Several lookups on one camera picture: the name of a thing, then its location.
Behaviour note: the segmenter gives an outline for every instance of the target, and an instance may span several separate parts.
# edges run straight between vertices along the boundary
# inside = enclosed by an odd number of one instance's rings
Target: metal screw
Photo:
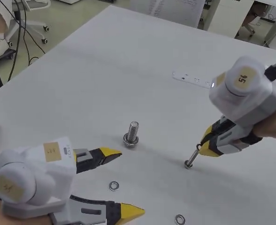
[[[193,162],[196,159],[196,157],[199,154],[199,148],[201,147],[200,144],[196,145],[196,150],[193,152],[192,156],[189,158],[189,160],[185,161],[185,168],[190,169],[193,166]]]
[[[126,147],[134,147],[138,141],[139,137],[137,136],[139,129],[139,123],[138,122],[131,122],[129,125],[129,130],[128,133],[126,133],[123,136],[123,143],[125,144]]]

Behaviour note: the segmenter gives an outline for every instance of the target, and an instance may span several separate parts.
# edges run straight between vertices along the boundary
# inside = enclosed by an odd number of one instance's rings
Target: floor
[[[89,19],[108,7],[108,5],[108,3],[99,0],[81,0],[73,5],[68,5],[57,0],[52,0],[52,5],[50,8],[30,12],[27,14],[27,18],[28,20],[43,21],[50,27],[50,31],[45,33],[45,36],[48,39],[48,44],[44,45],[42,44],[41,40],[36,39],[37,43],[47,52],[84,23],[86,23]],[[129,0],[117,0],[114,5],[127,8],[129,5]],[[241,28],[238,39],[261,45],[263,42],[263,37],[266,35],[271,26],[272,24],[269,22],[261,20],[256,25],[254,25],[256,34],[251,39],[249,39],[249,32],[244,28]],[[16,44],[17,34],[15,34],[11,40]],[[40,57],[43,55],[43,53],[34,44],[28,35],[26,35],[25,40],[29,47],[31,57]],[[7,82],[12,63],[12,60],[0,61],[0,76],[3,83]],[[28,55],[24,42],[21,40],[13,77],[25,69],[27,64]]]

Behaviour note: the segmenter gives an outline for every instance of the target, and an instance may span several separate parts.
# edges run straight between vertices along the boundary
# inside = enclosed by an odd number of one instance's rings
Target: power strip
[[[196,76],[191,76],[191,75],[183,73],[183,72],[174,71],[172,73],[172,76],[176,80],[191,83],[191,84],[197,85],[199,87],[210,89],[212,86],[211,81],[200,79]]]

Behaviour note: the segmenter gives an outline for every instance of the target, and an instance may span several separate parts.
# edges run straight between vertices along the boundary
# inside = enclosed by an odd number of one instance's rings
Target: yellow label
[[[236,88],[246,89],[248,88],[251,81],[254,79],[255,75],[256,75],[255,70],[253,70],[250,67],[243,67],[240,70],[240,74],[235,80],[234,85],[236,86]]]
[[[6,195],[15,202],[18,202],[22,198],[24,190],[10,179],[7,179],[5,176],[1,175],[0,193]]]
[[[44,143],[43,146],[44,146],[46,162],[62,160],[59,143],[57,142]]]
[[[219,84],[221,84],[224,81],[225,78],[225,73],[222,73],[221,75],[219,75],[216,79],[216,86],[219,86]]]

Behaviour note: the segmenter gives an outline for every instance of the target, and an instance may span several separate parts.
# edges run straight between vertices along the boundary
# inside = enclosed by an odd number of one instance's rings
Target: hex bolt
[[[123,143],[125,144],[126,147],[131,148],[138,143],[139,141],[139,137],[137,136],[138,129],[139,129],[138,122],[134,121],[130,123],[128,133],[126,133],[123,136]]]

